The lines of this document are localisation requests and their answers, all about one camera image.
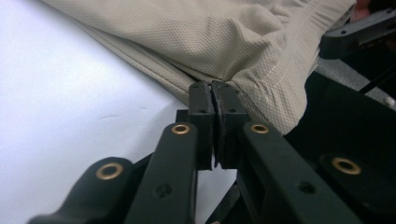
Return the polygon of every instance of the white surface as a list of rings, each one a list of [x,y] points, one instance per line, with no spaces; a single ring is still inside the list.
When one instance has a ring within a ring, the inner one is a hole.
[[[186,108],[40,2],[3,0],[0,22],[1,223],[54,212],[96,161],[142,159]],[[200,172],[197,223],[234,177]]]

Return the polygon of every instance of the textured fabric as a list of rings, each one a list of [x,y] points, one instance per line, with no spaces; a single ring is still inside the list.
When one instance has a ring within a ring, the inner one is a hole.
[[[183,102],[226,81],[253,119],[287,133],[306,107],[320,37],[354,0],[44,0]]]

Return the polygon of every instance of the beige cloth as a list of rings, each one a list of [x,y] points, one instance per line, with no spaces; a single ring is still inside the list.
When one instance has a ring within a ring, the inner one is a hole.
[[[320,37],[354,0],[44,0],[188,102],[195,80],[226,81],[250,116],[282,133],[302,117]]]

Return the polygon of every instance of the beige garment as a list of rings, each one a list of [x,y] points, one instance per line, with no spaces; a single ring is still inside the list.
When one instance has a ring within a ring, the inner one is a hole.
[[[44,0],[187,103],[195,80],[238,90],[250,116],[289,132],[320,37],[354,0]]]

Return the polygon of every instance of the fabric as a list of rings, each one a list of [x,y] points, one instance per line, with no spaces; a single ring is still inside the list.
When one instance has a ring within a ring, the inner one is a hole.
[[[354,0],[102,0],[44,2],[161,82],[184,103],[196,80],[238,91],[249,115],[289,132],[321,36]]]

